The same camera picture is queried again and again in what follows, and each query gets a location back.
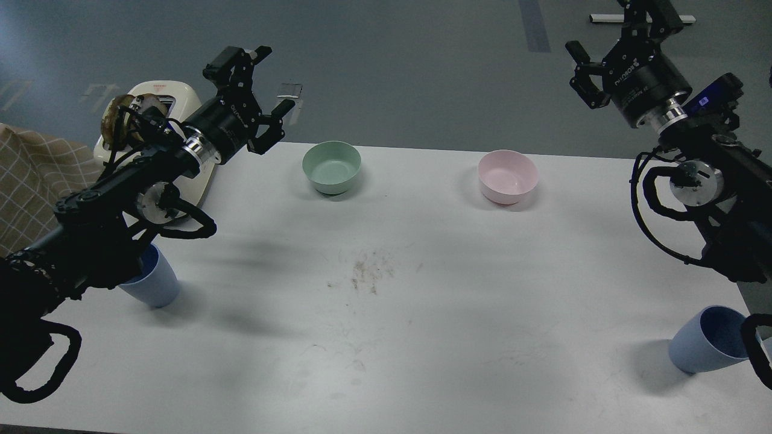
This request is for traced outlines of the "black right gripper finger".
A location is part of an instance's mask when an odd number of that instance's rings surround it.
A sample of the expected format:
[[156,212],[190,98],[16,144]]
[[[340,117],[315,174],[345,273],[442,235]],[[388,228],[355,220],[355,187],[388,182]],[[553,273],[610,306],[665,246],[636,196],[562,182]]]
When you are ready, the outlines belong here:
[[591,61],[590,55],[579,41],[568,41],[565,49],[575,63],[574,76],[570,79],[571,88],[590,109],[606,107],[610,102],[610,94],[598,87],[592,77],[604,78],[612,70],[603,61]]
[[621,41],[663,42],[686,25],[670,1],[618,1],[624,9]]

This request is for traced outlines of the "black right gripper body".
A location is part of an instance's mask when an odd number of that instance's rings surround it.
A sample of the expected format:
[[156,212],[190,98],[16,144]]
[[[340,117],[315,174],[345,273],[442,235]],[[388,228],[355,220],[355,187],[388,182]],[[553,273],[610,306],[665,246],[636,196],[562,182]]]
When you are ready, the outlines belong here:
[[646,113],[673,99],[686,102],[693,88],[659,42],[620,39],[604,57],[607,72],[603,90],[610,95],[626,123],[637,128]]

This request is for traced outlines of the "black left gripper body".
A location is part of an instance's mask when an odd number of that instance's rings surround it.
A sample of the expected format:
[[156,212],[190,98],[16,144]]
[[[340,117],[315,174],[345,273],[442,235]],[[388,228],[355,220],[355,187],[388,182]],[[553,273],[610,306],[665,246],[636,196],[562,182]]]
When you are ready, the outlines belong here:
[[183,121],[184,146],[200,164],[225,165],[256,137],[260,125],[262,110],[252,93],[224,93]]

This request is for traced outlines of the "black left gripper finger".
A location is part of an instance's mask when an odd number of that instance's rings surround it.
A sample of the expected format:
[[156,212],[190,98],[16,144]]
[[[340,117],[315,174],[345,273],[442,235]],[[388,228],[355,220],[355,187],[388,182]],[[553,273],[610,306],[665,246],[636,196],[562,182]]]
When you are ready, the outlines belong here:
[[266,126],[267,129],[259,136],[247,142],[249,152],[264,156],[274,145],[281,141],[286,133],[283,129],[283,119],[296,106],[295,99],[282,99],[269,115],[259,117],[258,126]]
[[254,69],[272,53],[270,46],[258,46],[254,50],[227,46],[202,69],[202,76],[215,86],[218,99],[234,95],[256,99]]

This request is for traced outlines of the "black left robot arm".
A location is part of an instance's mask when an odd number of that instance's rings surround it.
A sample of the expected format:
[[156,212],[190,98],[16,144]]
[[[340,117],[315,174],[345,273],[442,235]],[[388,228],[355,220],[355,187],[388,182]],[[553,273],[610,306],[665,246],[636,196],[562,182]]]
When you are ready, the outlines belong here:
[[226,47],[204,67],[216,95],[184,121],[159,110],[118,106],[111,148],[139,139],[111,156],[87,189],[57,201],[55,230],[2,260],[2,394],[30,404],[55,393],[81,348],[78,330],[47,321],[65,300],[88,288],[115,288],[140,274],[141,254],[156,236],[205,239],[215,221],[183,200],[174,182],[204,165],[226,164],[241,149],[262,156],[284,138],[282,119],[295,103],[263,113],[253,93],[254,68],[268,46]]

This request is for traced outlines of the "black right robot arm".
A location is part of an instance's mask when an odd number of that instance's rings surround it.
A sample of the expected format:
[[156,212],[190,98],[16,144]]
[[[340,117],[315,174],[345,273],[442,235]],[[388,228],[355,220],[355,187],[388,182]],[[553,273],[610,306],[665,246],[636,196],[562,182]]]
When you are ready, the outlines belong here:
[[[576,41],[570,85],[591,109],[614,104],[626,123],[650,126],[658,145],[641,152],[631,173],[634,219],[646,238],[681,263],[713,269],[731,282],[770,281],[770,166],[735,135],[742,82],[726,72],[697,94],[662,52],[681,32],[670,1],[620,1],[621,35],[600,61]],[[639,208],[697,226],[705,245],[694,258],[662,244]]]

